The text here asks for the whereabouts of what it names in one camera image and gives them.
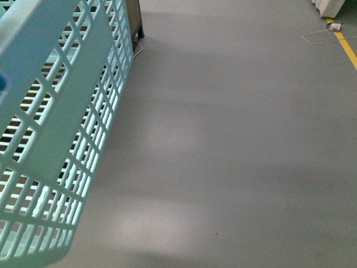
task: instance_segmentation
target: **power plug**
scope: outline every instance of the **power plug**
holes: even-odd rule
[[[333,31],[333,32],[339,32],[339,31],[341,31],[342,24],[343,23],[330,22],[326,25],[326,29]]]

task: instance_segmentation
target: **plastic basket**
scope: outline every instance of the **plastic basket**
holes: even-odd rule
[[[0,267],[68,252],[133,60],[123,0],[0,1]]]

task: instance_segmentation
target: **electrical cable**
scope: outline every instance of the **electrical cable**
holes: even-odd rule
[[[313,43],[313,42],[309,42],[309,41],[307,41],[307,40],[305,39],[305,36],[317,34],[317,33],[319,33],[319,32],[325,32],[325,31],[331,31],[331,29],[328,28],[328,29],[324,29],[324,30],[321,30],[321,31],[316,31],[316,32],[308,33],[308,34],[306,34],[306,35],[303,35],[303,36],[302,36],[302,39],[303,39],[305,42],[307,42],[307,43],[309,43],[309,44],[311,44],[311,45],[327,45],[327,44],[331,44],[331,43],[338,42],[338,41],[341,41],[341,40],[355,39],[355,38],[357,38],[357,36],[350,36],[350,37],[345,37],[345,38],[341,38],[341,39],[336,39],[336,40],[334,40],[334,41],[324,42],[324,43]]]
[[[137,42],[133,42],[133,43],[140,47],[140,50],[138,52],[136,52],[136,54],[134,55],[134,59],[135,59],[137,57],[137,55],[139,55],[144,50],[144,48],[142,47],[142,45],[140,45]]]

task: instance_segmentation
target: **gray floor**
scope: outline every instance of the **gray floor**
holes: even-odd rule
[[[301,39],[326,24],[311,1],[141,5],[144,52],[51,268],[356,268],[357,72]]]

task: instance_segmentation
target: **yellow tape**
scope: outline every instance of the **yellow tape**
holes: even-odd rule
[[[328,23],[334,21],[332,18],[327,18],[326,20]],[[339,42],[340,42],[341,46],[344,48],[344,50],[346,51],[347,56],[352,61],[353,66],[355,66],[355,69],[357,70],[357,56],[356,56],[356,54],[353,52],[353,50],[350,47],[350,45],[348,44],[347,40],[344,39],[344,35],[341,32],[335,32],[335,35],[336,35],[337,39],[343,39],[343,40],[340,40]]]

